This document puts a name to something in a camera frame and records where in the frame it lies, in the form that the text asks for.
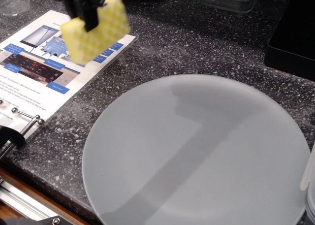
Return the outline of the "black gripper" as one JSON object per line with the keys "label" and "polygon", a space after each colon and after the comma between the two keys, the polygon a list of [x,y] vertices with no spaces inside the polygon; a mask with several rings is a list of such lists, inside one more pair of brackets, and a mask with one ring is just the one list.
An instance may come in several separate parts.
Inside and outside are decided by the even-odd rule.
{"label": "black gripper", "polygon": [[86,32],[98,26],[97,8],[103,6],[105,0],[60,0],[71,18],[79,16],[85,22]]}

